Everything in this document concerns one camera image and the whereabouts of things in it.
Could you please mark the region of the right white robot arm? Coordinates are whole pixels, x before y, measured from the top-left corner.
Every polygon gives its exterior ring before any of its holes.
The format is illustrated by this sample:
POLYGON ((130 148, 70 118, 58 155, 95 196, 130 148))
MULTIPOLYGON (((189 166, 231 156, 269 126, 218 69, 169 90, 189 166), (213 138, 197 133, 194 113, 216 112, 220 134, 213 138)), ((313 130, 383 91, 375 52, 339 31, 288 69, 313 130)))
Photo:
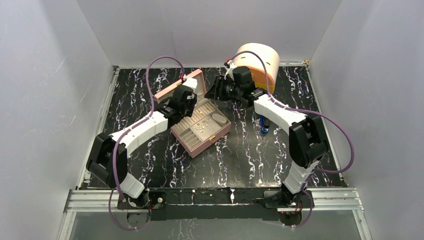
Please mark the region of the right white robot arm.
POLYGON ((250 69, 236 67, 232 76, 218 75, 204 95, 216 101, 236 101, 245 108, 277 124, 288 135, 289 155, 292 163, 281 190, 264 196, 263 203, 274 202, 280 206, 295 207, 305 194, 306 184, 322 157, 329 151, 329 141, 324 123, 319 116, 309 117, 290 110, 273 99, 263 88, 257 87, 250 69))

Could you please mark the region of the blue stapler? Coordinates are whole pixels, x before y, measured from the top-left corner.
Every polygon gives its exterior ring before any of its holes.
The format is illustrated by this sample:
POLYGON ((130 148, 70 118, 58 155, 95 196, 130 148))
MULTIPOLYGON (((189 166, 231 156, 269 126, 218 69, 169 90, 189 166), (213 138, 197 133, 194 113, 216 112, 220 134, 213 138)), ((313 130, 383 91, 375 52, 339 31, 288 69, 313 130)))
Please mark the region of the blue stapler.
POLYGON ((270 128, 270 120, 263 116, 260 115, 260 130, 263 134, 267 134, 269 132, 269 128, 270 128))

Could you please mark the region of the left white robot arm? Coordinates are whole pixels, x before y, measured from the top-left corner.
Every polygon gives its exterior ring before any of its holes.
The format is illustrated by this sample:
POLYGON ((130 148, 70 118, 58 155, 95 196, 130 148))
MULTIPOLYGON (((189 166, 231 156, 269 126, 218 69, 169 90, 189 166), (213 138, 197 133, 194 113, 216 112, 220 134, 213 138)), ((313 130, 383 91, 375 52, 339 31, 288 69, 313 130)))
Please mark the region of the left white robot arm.
POLYGON ((120 189, 137 208, 149 203, 149 194, 128 171, 128 157, 154 136, 167 131, 193 114, 197 103, 198 81, 184 77, 171 95, 165 97, 151 114, 112 134, 98 134, 86 163, 86 169, 111 189, 120 189))

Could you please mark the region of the pink jewelry box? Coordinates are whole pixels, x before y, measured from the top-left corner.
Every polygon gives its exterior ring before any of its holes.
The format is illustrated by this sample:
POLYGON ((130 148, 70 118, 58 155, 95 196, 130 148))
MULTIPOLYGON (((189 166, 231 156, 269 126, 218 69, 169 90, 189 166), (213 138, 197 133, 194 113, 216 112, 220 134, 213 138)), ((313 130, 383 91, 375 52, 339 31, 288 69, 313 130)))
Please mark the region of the pink jewelry box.
POLYGON ((232 123, 211 100, 204 97, 207 89, 203 71, 196 69, 189 73, 187 77, 198 81, 195 91, 197 103, 194 106, 192 116, 182 118, 179 123, 170 128, 170 131, 190 157, 194 158, 228 134, 232 123), (212 119, 213 114, 220 114, 226 117, 227 124, 224 126, 217 124, 212 119))

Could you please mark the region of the white oval pad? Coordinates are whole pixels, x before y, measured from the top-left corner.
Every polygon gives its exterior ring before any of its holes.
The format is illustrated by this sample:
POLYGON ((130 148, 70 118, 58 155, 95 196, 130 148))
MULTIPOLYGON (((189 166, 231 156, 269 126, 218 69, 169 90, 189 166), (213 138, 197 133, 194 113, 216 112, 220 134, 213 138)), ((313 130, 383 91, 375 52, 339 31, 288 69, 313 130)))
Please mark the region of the white oval pad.
POLYGON ((214 113, 212 115, 212 119, 219 124, 220 126, 225 126, 228 123, 228 120, 223 115, 220 115, 218 113, 214 113))

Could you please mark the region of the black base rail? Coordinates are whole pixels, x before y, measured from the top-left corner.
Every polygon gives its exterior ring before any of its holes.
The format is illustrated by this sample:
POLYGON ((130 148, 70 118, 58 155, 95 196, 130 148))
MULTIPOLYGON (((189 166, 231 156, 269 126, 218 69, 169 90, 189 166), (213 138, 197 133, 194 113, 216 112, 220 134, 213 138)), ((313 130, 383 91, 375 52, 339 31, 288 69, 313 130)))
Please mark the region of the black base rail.
POLYGON ((156 188, 149 192, 154 221, 256 219, 297 225, 315 204, 312 193, 282 187, 156 188))

